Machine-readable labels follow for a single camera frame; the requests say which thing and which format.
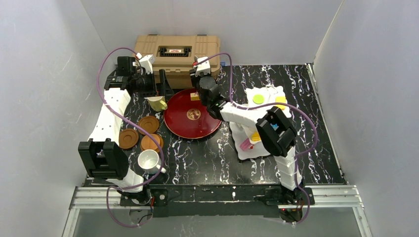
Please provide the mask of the pink rectangular cake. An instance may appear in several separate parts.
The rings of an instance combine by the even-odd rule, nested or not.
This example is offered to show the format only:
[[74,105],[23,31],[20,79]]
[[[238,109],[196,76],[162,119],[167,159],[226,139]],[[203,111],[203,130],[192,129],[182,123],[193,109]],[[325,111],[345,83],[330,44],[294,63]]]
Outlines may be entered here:
[[252,150],[253,149],[253,144],[251,143],[250,139],[247,138],[245,141],[243,141],[240,144],[240,149],[244,152],[248,151],[248,150]]

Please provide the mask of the orange square cake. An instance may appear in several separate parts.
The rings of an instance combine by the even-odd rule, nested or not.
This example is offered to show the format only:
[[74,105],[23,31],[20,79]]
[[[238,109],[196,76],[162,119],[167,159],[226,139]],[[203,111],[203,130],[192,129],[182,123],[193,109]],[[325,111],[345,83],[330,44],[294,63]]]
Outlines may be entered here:
[[[287,100],[286,100],[285,96],[278,96],[278,97],[276,97],[275,102],[285,104],[287,102]],[[280,108],[282,111],[284,111],[286,109],[286,106],[282,105],[282,104],[277,104],[276,106],[278,108]]]

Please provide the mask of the white three-tier cake stand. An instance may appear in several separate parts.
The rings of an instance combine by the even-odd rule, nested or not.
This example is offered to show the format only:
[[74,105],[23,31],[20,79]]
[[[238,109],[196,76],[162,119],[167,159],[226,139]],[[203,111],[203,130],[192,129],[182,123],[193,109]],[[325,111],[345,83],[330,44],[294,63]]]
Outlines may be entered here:
[[[291,117],[290,109],[286,107],[284,111],[278,108],[277,104],[285,105],[283,103],[275,102],[276,97],[285,96],[285,91],[282,86],[274,86],[272,84],[260,88],[245,89],[247,103],[238,104],[238,107],[232,107],[234,113],[233,120],[229,122],[234,146],[237,150],[238,159],[246,160],[258,157],[269,156],[270,150],[268,145],[274,145],[282,133],[278,128],[286,118]],[[257,105],[252,101],[256,94],[264,96],[264,103]],[[246,152],[240,149],[240,144],[251,135],[258,132],[261,141],[253,144],[253,149]]]

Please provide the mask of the yellow triangular cake slice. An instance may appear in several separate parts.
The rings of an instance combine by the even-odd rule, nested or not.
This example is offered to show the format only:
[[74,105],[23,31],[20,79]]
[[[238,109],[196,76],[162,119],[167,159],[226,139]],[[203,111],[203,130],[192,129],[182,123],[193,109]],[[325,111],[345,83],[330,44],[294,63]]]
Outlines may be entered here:
[[258,132],[255,132],[255,133],[253,133],[253,134],[251,135],[250,140],[251,140],[253,143],[257,143],[257,142],[260,142],[260,141],[261,141],[261,137],[260,137],[260,135],[259,135],[259,133],[258,133]]

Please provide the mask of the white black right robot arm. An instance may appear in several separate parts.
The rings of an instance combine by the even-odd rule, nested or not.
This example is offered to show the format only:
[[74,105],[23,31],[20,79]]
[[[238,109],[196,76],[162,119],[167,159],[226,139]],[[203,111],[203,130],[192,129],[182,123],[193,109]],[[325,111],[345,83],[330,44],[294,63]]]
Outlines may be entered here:
[[295,165],[296,130],[282,110],[276,106],[269,110],[241,108],[220,94],[220,86],[213,77],[191,72],[190,78],[212,118],[237,123],[259,134],[262,150],[273,155],[277,162],[281,185],[294,191],[302,180]]

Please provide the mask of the green round macaron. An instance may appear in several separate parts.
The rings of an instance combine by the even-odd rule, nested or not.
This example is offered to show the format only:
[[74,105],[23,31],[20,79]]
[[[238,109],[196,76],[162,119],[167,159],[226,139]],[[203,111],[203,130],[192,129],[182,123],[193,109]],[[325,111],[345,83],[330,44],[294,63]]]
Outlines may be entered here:
[[264,96],[261,94],[256,94],[253,96],[252,101],[257,105],[261,105],[264,103]]

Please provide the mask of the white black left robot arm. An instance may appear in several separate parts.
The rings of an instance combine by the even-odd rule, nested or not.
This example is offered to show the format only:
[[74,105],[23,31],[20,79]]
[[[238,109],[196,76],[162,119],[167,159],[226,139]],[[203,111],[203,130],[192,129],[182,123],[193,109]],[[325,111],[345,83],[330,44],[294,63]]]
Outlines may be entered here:
[[144,178],[129,167],[128,157],[119,141],[122,116],[134,92],[146,98],[164,95],[169,90],[165,81],[155,82],[152,54],[119,56],[116,69],[107,76],[99,89],[105,102],[87,141],[79,143],[78,151],[87,174],[103,179],[128,193],[143,190]]

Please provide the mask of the yellow rectangular cake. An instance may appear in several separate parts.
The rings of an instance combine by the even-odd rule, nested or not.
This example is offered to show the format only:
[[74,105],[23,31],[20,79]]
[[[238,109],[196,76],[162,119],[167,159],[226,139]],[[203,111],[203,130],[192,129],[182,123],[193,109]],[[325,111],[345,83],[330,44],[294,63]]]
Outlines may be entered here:
[[199,101],[200,100],[199,94],[197,92],[191,93],[190,99],[191,101]]

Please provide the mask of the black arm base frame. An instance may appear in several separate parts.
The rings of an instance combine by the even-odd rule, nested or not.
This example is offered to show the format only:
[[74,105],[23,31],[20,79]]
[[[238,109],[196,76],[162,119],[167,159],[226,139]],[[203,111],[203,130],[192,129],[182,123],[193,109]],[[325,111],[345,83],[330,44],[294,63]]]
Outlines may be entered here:
[[258,215],[299,221],[302,209],[314,204],[311,188],[290,191],[279,184],[151,184],[138,194],[123,192],[120,199],[122,207],[152,207],[156,218]]

